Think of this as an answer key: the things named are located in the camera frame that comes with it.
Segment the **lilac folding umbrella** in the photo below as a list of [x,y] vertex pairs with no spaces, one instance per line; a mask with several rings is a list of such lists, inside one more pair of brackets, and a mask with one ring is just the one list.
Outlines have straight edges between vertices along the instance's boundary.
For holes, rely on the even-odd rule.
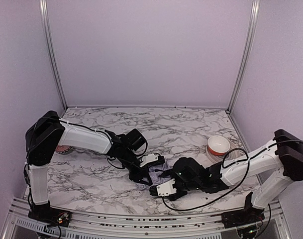
[[144,178],[143,181],[152,182],[152,186],[165,183],[171,179],[170,173],[165,176],[164,172],[170,170],[172,167],[165,161],[162,165],[152,166],[148,169],[149,178]]

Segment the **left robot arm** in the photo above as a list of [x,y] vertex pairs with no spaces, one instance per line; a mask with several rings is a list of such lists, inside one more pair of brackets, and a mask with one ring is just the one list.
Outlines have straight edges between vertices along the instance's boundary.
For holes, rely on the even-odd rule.
[[71,213],[54,209],[48,196],[48,165],[59,146],[88,149],[119,160],[129,171],[129,179],[135,183],[152,183],[147,168],[140,165],[135,151],[147,141],[136,129],[127,134],[115,134],[109,130],[96,130],[69,123],[48,111],[25,134],[27,169],[24,174],[29,187],[29,218],[52,224],[68,226]]

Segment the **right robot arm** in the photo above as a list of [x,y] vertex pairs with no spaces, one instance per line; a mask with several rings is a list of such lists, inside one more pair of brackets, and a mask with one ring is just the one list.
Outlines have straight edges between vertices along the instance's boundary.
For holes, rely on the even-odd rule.
[[251,224],[264,219],[266,206],[290,184],[303,181],[303,141],[283,129],[275,131],[275,137],[262,147],[230,163],[222,161],[205,168],[191,157],[180,158],[169,171],[171,179],[158,186],[158,196],[175,201],[192,190],[217,193],[237,188],[246,177],[270,169],[273,174],[246,196],[243,209],[221,216],[225,228]]

